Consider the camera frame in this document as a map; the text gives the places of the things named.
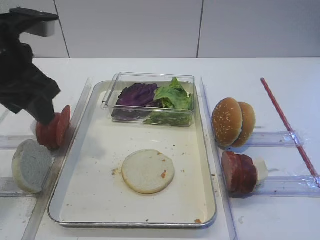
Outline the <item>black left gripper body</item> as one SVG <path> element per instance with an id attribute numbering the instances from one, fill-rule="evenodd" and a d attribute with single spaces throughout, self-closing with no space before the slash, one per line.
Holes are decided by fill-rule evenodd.
<path id="1" fill-rule="evenodd" d="M 39 113 L 40 71 L 32 63 L 31 47 L 20 41 L 20 34 L 35 24 L 34 16 L 21 12 L 0 15 L 0 104 L 15 114 Z"/>

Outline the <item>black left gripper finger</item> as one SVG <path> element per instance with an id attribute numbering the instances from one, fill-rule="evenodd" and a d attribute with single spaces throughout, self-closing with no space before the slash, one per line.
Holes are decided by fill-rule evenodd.
<path id="1" fill-rule="evenodd" d="M 52 98 L 38 96 L 27 103 L 24 108 L 38 123 L 49 125 L 55 118 L 55 110 Z"/>
<path id="2" fill-rule="evenodd" d="M 60 92 L 57 82 L 48 76 L 46 76 L 40 69 L 35 65 L 33 83 L 37 86 L 40 93 L 47 99 L 54 99 Z"/>

